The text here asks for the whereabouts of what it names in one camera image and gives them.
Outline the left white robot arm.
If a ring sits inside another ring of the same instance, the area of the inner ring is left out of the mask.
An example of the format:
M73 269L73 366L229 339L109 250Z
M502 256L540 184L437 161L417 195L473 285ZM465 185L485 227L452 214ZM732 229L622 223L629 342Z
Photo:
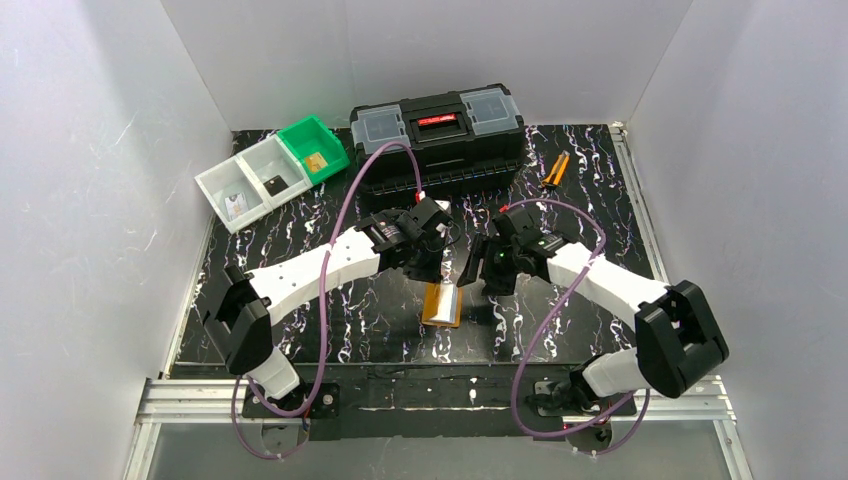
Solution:
M301 377L273 344L273 326L323 292L386 270L398 269L414 281L441 281L452 224L448 201L422 198L409 210L373 214L335 240L281 263L247 272L228 267L229 286L202 325L230 374L281 400L296 391Z

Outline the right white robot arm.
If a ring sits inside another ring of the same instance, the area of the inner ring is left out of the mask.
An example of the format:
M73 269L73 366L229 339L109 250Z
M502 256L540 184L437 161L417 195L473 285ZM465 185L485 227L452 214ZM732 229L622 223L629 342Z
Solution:
M474 236L459 286L482 280L484 294L509 296L520 274L557 286L579 280L578 294L635 334L634 347L592 357L529 401L587 410L601 399L644 388L678 398L728 359L729 347L694 283L669 285L593 256L576 238L540 229L523 208L500 213L494 223L495 234Z

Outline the black credit card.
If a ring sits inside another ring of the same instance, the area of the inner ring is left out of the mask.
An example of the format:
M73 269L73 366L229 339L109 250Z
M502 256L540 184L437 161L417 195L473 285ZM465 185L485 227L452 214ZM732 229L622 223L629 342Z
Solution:
M284 181L284 179L280 175L276 175L270 178L269 180L265 181L263 183L263 186L271 197L279 195L289 188L289 185Z

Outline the gold credit card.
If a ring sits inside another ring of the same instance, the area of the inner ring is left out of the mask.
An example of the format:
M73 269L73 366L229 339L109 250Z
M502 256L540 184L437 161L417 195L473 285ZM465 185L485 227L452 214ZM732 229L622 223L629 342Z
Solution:
M308 171L312 174L317 174L328 167L328 162L321 152L315 152L307 155L304 158L304 163Z

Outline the orange card holder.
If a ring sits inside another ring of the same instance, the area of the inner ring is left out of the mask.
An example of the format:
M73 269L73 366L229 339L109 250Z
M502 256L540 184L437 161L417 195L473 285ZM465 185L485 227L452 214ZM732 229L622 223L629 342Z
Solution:
M427 326L457 328L460 324L462 291L453 283L428 284L420 322Z

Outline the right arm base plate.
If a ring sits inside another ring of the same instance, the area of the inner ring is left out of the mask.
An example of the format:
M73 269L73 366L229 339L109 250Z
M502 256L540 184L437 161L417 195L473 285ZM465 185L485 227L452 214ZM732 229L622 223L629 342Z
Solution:
M525 397L525 403L541 417L594 417L609 410L624 397L624 393L619 393L594 398L567 380L540 381L534 384L533 392Z

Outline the white credit card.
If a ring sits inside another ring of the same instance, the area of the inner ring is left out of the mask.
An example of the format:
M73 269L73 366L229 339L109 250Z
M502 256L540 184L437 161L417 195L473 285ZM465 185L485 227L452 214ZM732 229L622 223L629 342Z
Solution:
M224 206L230 221L236 220L250 210L243 192L225 197Z

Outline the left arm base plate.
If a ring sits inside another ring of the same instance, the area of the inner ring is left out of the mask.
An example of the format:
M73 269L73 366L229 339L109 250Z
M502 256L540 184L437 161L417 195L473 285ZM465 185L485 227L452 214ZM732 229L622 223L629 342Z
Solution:
M292 392L282 397L274 399L267 397L266 400L275 408L280 410L296 410L308 398L313 387L312 383L301 384ZM307 419L334 419L339 415L339 407L341 405L341 389L336 383L323 383L318 391L315 400L310 407L303 413L302 417ZM280 418L280 415L275 414L267 409L254 394L252 387L248 385L245 389L245 398L242 406L241 414L244 418L261 418L271 419Z

